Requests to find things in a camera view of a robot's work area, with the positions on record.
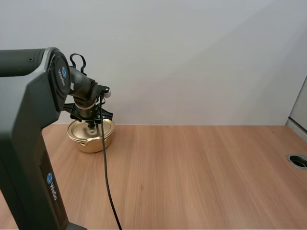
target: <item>white wall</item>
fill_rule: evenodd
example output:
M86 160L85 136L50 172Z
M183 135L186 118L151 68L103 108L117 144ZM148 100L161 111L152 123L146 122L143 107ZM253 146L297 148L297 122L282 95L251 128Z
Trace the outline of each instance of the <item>white wall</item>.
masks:
M2 0L0 49L83 54L88 76L110 86L105 109L119 124L284 125L307 75L306 9L306 0Z

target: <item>black cable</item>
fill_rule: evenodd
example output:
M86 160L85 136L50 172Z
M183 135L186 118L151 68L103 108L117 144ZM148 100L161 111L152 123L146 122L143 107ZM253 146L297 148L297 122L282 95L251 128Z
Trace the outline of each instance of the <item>black cable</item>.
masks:
M108 194L108 196L109 196L110 204L111 204L111 206L112 206L113 213L114 213L114 216L115 216L115 219L116 219L118 228L119 228L120 230L122 230L121 225L120 225L120 222L119 222L119 219L118 219L117 214L116 214L116 210L115 210L115 207L114 207L114 204L113 204L113 200L112 200L112 197L111 197L111 192L110 192L110 188L109 188L109 181L108 181L108 179L107 179L107 168L106 168L106 144L105 144L105 133L104 133L103 116L102 116L102 99L101 99L101 97L100 97L100 103L99 103L99 105L100 105L100 118L101 118L102 146L103 146L104 162L105 162L106 189L107 189L107 194Z

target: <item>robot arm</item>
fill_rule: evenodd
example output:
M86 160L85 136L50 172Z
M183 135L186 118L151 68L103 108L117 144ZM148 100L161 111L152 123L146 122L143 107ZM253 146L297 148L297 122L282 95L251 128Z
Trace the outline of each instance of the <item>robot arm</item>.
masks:
M62 110L95 125L108 91L56 48L0 51L0 189L19 229L84 229L68 221L41 132Z

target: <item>wooden table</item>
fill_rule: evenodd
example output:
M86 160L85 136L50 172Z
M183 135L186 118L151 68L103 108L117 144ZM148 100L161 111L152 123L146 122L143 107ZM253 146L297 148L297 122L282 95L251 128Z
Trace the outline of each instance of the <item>wooden table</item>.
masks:
M67 125L44 130L69 220L116 229L102 153L79 152ZM286 126L117 126L107 149L125 229L307 229L307 144ZM0 229L17 228L0 196Z

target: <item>cable hole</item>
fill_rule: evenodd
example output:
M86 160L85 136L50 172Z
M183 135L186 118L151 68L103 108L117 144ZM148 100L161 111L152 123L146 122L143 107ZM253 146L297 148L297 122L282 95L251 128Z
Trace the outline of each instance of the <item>cable hole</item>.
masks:
M290 163L299 168L299 169L307 169L307 157L301 155L289 155L287 159Z

